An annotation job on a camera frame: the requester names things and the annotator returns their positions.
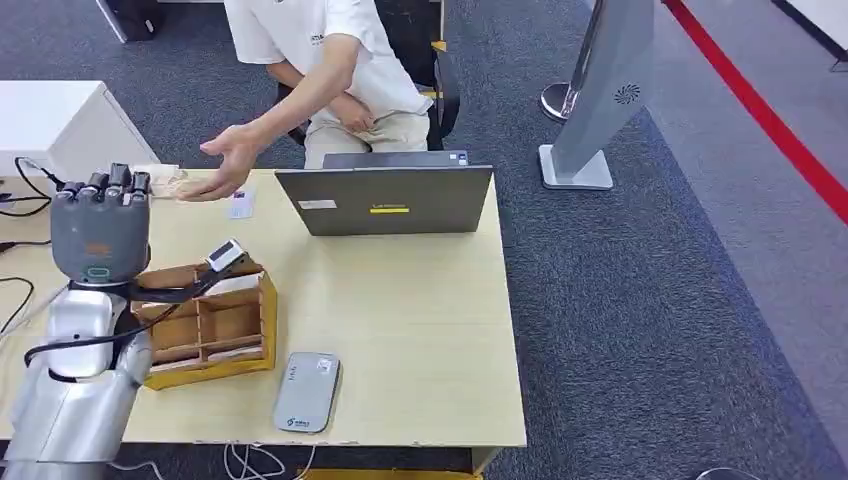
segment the wooden organizer box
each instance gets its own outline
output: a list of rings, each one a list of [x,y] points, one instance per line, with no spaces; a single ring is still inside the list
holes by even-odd
[[[178,288],[208,270],[186,265],[143,273],[139,285]],[[206,295],[180,305],[151,328],[153,368],[144,385],[154,390],[274,368],[277,291],[261,265],[247,259],[226,279],[258,275],[258,285]],[[133,303],[143,324],[168,305]]]

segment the white t-shirt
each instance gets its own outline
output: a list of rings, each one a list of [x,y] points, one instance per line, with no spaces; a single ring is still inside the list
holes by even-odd
[[[224,5],[236,55],[244,63],[288,60],[306,75],[323,59],[324,38],[342,33],[362,44],[347,92],[376,118],[424,114],[432,104],[395,57],[374,0],[225,0]],[[332,117],[326,109],[316,115]]]

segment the white sticker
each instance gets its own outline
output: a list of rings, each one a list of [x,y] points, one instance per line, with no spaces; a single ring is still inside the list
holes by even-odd
[[[321,210],[325,208],[336,208],[335,200],[300,200],[297,202],[304,210]]]
[[[333,362],[327,360],[326,358],[318,360],[318,370],[321,370],[322,373],[330,373],[330,368],[332,367]]]

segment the black chair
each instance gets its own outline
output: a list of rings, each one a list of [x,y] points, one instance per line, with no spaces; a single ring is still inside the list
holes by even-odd
[[[459,83],[448,54],[432,45],[439,40],[441,15],[426,0],[375,0],[377,13],[386,28],[389,44],[403,68],[417,85],[431,89],[434,96],[430,115],[429,150],[444,150],[442,139],[453,131],[459,115]],[[279,84],[277,102],[292,89]],[[306,140],[307,125],[289,132],[298,144]]]

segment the person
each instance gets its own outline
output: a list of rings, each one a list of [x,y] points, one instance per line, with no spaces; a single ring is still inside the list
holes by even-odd
[[[208,201],[231,195],[256,157],[311,117],[305,168],[330,152],[427,149],[431,100],[421,95],[389,45],[374,0],[225,0],[243,63],[267,65],[294,90],[263,115],[200,146],[223,155],[209,179],[180,192]]]

